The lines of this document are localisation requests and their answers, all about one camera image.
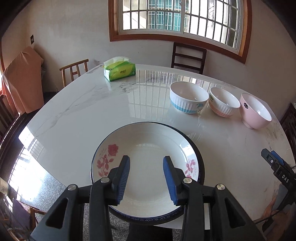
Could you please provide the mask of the wood framed barred window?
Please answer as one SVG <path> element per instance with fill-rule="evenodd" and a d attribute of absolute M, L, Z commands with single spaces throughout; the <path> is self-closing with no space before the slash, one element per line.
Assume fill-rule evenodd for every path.
<path fill-rule="evenodd" d="M 108 1 L 109 39 L 184 43 L 246 62 L 251 1 Z"/>

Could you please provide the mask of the black wall switch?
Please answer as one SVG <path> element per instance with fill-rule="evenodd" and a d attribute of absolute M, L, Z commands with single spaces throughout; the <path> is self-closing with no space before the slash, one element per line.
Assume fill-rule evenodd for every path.
<path fill-rule="evenodd" d="M 31 45 L 34 44 L 34 35 L 31 35 L 30 42 L 31 42 Z"/>

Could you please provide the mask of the white bowl with blue elephant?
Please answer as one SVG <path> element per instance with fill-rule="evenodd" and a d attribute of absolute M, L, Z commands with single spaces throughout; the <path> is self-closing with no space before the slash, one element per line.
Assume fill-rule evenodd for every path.
<path fill-rule="evenodd" d="M 208 92 L 191 82 L 178 81 L 170 85 L 171 104 L 182 113 L 199 113 L 208 99 Z"/>

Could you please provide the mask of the large pink bowl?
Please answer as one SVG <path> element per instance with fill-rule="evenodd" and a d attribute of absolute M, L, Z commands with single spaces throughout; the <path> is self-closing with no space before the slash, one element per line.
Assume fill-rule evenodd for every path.
<path fill-rule="evenodd" d="M 270 112 L 255 96 L 242 93 L 240 104 L 239 111 L 242 122 L 247 128 L 259 130 L 271 123 L 272 117 Z"/>

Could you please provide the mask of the dark carved wooden chair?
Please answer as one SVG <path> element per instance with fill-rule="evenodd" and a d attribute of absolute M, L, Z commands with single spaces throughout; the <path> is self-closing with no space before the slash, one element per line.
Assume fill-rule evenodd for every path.
<path fill-rule="evenodd" d="M 291 149 L 295 151 L 295 107 L 289 104 L 287 111 L 280 120 L 280 124 L 287 136 Z"/>

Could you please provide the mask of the orange covered furniture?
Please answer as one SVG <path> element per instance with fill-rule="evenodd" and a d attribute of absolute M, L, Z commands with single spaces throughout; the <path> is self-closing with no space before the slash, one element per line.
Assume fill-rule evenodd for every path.
<path fill-rule="evenodd" d="M 44 105 L 43 58 L 30 46 L 21 51 L 5 69 L 2 92 L 15 116 L 31 113 Z"/>

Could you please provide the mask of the light wooden chair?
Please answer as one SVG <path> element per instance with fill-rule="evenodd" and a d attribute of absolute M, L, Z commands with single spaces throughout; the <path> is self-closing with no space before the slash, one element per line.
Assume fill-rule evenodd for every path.
<path fill-rule="evenodd" d="M 79 68 L 80 65 L 83 65 L 85 73 L 88 72 L 88 62 L 89 62 L 89 59 L 84 59 L 84 60 L 80 60 L 78 62 L 74 62 L 72 64 L 61 67 L 60 72 L 62 74 L 63 87 L 67 86 L 66 70 L 69 69 L 71 81 L 73 82 L 75 75 L 77 75 L 78 77 L 81 76 L 81 72 Z"/>

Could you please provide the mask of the white bowl with pink rabbit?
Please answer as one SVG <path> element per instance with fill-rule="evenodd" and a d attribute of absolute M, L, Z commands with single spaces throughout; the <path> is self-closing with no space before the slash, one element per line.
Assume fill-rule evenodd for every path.
<path fill-rule="evenodd" d="M 223 118 L 229 118 L 240 108 L 240 101 L 229 91 L 212 87 L 209 93 L 209 105 L 212 111 Z"/>

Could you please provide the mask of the green tissue pack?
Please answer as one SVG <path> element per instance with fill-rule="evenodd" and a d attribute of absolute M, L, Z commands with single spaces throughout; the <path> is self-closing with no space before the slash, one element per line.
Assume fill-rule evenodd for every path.
<path fill-rule="evenodd" d="M 103 68 L 109 82 L 136 75 L 135 64 L 127 57 L 113 57 L 103 63 Z"/>

